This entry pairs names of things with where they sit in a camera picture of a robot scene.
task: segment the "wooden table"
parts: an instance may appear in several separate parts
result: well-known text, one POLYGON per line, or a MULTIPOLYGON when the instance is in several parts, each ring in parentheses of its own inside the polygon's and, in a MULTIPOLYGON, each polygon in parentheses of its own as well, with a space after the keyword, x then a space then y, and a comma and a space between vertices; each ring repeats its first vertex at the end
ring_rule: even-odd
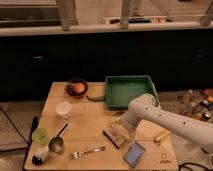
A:
MULTIPOLYGON (((66 82, 54 82, 47 98, 39 127, 46 128, 51 139, 67 122, 55 114, 56 105, 62 100, 72 103, 72 115, 68 120, 70 127, 63 135, 65 152, 62 155, 50 153, 44 164, 32 164, 32 156, 41 147, 32 143, 25 169, 27 170, 130 170, 123 160, 123 155, 131 145, 126 143, 119 150, 106 138, 102 131, 105 126, 116 120, 118 111, 109 111, 104 102, 90 102, 83 97, 75 99, 65 91, 66 82), (105 146, 106 151, 93 153, 79 159, 71 159, 68 152, 86 151, 105 146)), ((101 96, 104 94, 104 83, 89 83, 87 95, 101 96)), ((167 138, 161 145, 153 142, 153 137, 163 128, 143 120, 135 136, 146 151, 136 170, 177 170, 178 164, 170 139, 167 138)))

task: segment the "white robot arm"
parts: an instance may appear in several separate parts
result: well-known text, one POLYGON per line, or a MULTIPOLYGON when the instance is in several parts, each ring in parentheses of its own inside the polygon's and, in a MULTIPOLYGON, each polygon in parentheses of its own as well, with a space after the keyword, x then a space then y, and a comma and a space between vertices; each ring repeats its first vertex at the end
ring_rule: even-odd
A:
POLYGON ((132 100, 120 121, 131 132, 142 119, 154 122, 213 153, 213 124, 164 111, 156 106, 156 100, 150 94, 132 100))

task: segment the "orange bowl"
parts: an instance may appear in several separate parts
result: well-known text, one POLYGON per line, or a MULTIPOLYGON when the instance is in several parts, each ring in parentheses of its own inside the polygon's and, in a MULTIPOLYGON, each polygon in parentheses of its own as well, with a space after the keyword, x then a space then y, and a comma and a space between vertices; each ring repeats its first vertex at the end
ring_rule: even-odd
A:
POLYGON ((82 97, 87 90, 87 82, 81 78, 72 78, 66 85, 66 92, 73 97, 82 97))

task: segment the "green tray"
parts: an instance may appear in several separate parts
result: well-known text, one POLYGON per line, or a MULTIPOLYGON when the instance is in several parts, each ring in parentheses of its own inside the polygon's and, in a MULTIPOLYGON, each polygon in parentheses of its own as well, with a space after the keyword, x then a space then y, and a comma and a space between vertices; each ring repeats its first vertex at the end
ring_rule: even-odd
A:
POLYGON ((106 104, 110 110, 128 109, 131 100, 145 93, 152 94, 159 104, 150 76, 107 76, 105 81, 106 104))

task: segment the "black cabinet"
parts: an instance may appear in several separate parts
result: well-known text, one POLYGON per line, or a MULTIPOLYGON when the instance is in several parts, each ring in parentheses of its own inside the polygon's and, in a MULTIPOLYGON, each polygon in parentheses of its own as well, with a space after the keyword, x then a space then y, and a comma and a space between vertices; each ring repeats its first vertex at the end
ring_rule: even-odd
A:
POLYGON ((150 75, 161 90, 212 87, 213 30, 0 38, 0 100, 46 98, 53 81, 150 75))

